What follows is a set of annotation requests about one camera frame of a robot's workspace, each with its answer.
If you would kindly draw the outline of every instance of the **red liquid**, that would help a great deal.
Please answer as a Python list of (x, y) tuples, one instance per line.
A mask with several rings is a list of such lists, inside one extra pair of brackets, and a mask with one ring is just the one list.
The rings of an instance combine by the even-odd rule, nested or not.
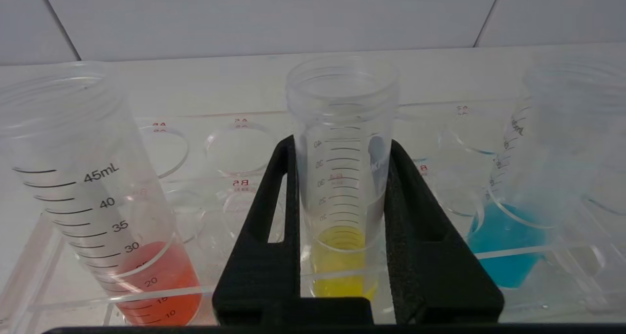
[[(132, 257), (125, 262), (123, 269), (130, 271), (152, 260), (166, 243), (150, 243), (133, 251)], [(123, 283), (104, 288), (121, 289), (110, 291), (120, 295), (133, 292), (159, 291), (177, 288), (190, 288), (199, 285), (194, 267), (189, 260), (184, 246), (174, 242), (170, 248), (147, 269), (129, 275)], [(127, 301), (117, 304), (126, 319), (133, 325), (186, 325), (200, 305), (201, 294), (188, 294), (152, 298), (148, 300)]]

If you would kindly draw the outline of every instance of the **white tile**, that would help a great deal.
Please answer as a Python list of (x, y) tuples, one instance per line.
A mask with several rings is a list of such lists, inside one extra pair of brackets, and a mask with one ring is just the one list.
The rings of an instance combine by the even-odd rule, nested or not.
[(44, 0), (0, 0), (0, 65), (76, 60)]
[(497, 0), (478, 46), (626, 41), (626, 0)]
[(50, 0), (81, 58), (474, 45), (494, 0)]

